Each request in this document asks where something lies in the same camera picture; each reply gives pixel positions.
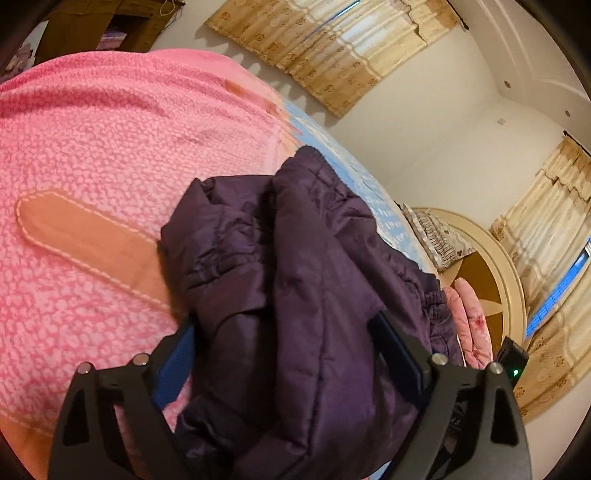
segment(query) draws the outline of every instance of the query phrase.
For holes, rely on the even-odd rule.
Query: light blue bed sheet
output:
[[[423,271],[431,272],[423,248],[405,222],[402,211],[373,175],[300,108],[288,101],[285,101],[285,108],[290,114],[290,124],[297,129],[296,137],[304,145],[318,149],[340,179],[368,205],[384,241],[414,260]]]

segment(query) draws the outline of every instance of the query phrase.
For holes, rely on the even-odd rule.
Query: curtain rod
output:
[[[566,130],[563,133],[564,133],[565,137],[569,137],[573,142],[575,142],[581,148],[581,150],[583,150],[587,154],[587,156],[589,158],[591,158],[591,153],[589,153],[589,150],[587,150],[584,146],[582,146],[581,143],[578,142],[575,137],[573,137],[571,134],[569,134]]]
[[[457,15],[457,17],[460,19],[460,22],[462,23],[462,27],[464,28],[464,30],[470,30],[470,27],[468,27],[468,24],[464,21],[464,19],[460,15],[460,13],[456,10],[456,7],[453,6],[453,4],[450,2],[450,0],[447,0],[447,3],[452,8],[452,10]]]

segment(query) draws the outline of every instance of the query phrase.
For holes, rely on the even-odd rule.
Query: purple puffer jacket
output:
[[[366,331],[384,308],[462,363],[439,282],[314,148],[273,177],[195,180],[162,243],[206,340],[176,428],[200,480],[360,480],[391,460],[417,411]]]

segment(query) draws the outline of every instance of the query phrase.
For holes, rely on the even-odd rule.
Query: round wooden headboard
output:
[[[448,210],[429,208],[437,217],[458,230],[476,249],[440,274],[444,285],[452,286],[462,277],[474,288],[486,314],[493,351],[508,336],[522,344],[527,326],[525,298],[517,271],[501,244],[470,219]]]

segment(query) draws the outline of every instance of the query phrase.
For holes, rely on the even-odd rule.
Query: window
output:
[[[568,290],[570,285],[572,284],[573,280],[577,278],[580,274],[581,270],[583,269],[585,263],[589,260],[589,256],[591,254],[591,238],[587,243],[585,250],[583,250],[578,257],[577,261],[574,263],[572,267],[570,267],[569,271],[566,272],[564,278],[559,282],[558,286],[554,289],[554,291],[550,294],[548,299],[544,302],[544,304],[540,307],[539,311],[531,318],[530,324],[527,326],[526,336],[530,337],[534,334],[534,332],[542,325],[542,322],[546,319],[548,314],[551,312],[552,308],[558,301],[560,297],[564,295],[564,292]]]

